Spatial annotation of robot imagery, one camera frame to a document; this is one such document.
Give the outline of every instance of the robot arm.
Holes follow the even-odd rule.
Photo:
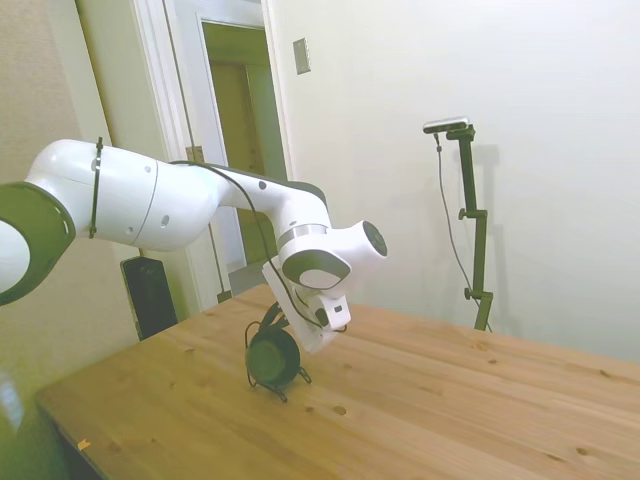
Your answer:
[[[94,220],[98,238],[168,251],[198,238],[219,206],[250,208],[251,199],[277,239],[265,278],[300,343],[314,352],[349,322],[349,288],[387,255],[368,222],[331,228],[312,186],[172,165],[113,147],[97,156],[93,144],[60,140],[37,156],[25,182],[0,186],[0,305],[37,287]]]

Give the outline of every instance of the black cable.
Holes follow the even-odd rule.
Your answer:
[[[172,165],[188,165],[188,166],[191,166],[191,167],[205,168],[205,169],[209,170],[210,172],[213,172],[216,175],[224,178],[229,183],[232,183],[233,185],[235,185],[238,188],[238,190],[240,190],[240,192],[242,192],[242,194],[244,195],[244,198],[247,199],[247,202],[249,203],[249,207],[251,208],[251,212],[253,212],[253,216],[254,216],[254,218],[256,220],[256,225],[258,226],[258,232],[260,233],[260,239],[262,240],[262,247],[264,248],[264,253],[267,256],[267,262],[269,262],[269,265],[271,265],[271,268],[273,269],[273,272],[278,277],[278,280],[280,280],[280,283],[282,284],[282,288],[284,288],[284,291],[287,294],[287,297],[289,297],[289,302],[291,302],[291,306],[293,306],[293,309],[296,311],[296,313],[298,315],[300,315],[304,320],[306,320],[307,322],[311,323],[312,325],[315,325],[316,327],[322,329],[322,325],[320,325],[317,322],[314,322],[313,320],[308,318],[306,315],[304,315],[298,309],[296,304],[294,303],[293,298],[291,297],[291,293],[289,292],[289,289],[287,288],[287,284],[284,282],[284,280],[280,276],[280,272],[278,272],[278,269],[276,268],[276,266],[271,261],[271,255],[269,254],[269,247],[267,245],[267,237],[265,237],[264,232],[262,231],[262,226],[260,225],[260,219],[258,218],[258,211],[256,210],[256,207],[253,205],[253,202],[251,201],[251,197],[249,196],[247,191],[242,187],[242,185],[240,185],[240,183],[237,180],[233,179],[232,177],[230,177],[226,173],[218,170],[217,168],[215,168],[214,166],[212,166],[212,165],[210,165],[208,163],[194,163],[194,162],[188,162],[186,160],[178,160],[178,161],[175,161],[175,162],[171,162],[171,164]]]
[[[447,199],[444,195],[444,187],[442,185],[442,146],[440,145],[440,138],[437,133],[434,133],[433,137],[436,139],[436,151],[438,152],[438,180],[440,181],[440,196],[442,197],[442,204],[444,205],[444,212],[447,217],[447,227],[449,229],[449,241],[451,242],[451,248],[453,249],[453,254],[456,257],[456,262],[458,262],[458,266],[460,267],[460,271],[462,275],[464,275],[464,280],[467,282],[467,287],[469,287],[469,291],[472,291],[471,282],[469,282],[469,276],[462,266],[462,262],[460,261],[460,256],[458,255],[458,249],[456,248],[456,244],[453,241],[453,231],[451,230],[451,217],[449,215],[449,207],[447,206]],[[473,299],[476,302],[476,306],[480,308],[480,303],[475,298]],[[491,333],[493,330],[491,329],[491,325],[489,325],[489,321],[487,320],[487,328]]]

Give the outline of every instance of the open door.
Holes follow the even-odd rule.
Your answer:
[[[247,0],[165,0],[181,97],[192,143],[207,163],[286,180],[262,6]],[[234,293],[263,283],[267,253],[276,253],[266,216],[221,207],[216,213]]]

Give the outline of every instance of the wood grain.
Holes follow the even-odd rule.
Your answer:
[[[640,366],[353,306],[289,403],[252,390],[259,287],[39,397],[105,477],[640,478]]]

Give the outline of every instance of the speaker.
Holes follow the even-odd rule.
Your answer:
[[[124,260],[120,265],[138,317],[140,340],[176,325],[178,318],[162,262],[136,257]]]

